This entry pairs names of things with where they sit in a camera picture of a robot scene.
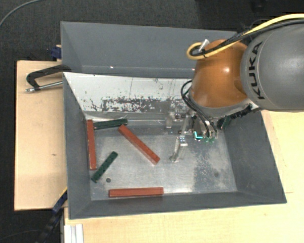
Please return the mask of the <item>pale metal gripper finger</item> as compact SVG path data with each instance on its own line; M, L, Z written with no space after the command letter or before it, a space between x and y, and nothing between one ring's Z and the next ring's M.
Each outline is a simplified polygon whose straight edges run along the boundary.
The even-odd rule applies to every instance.
M188 149L188 142L185 136L178 137L178 161L184 159L185 153Z
M177 161L179 148L180 148L180 139L179 139L179 137L177 137L176 140L175 140L173 153L169 158L172 162Z

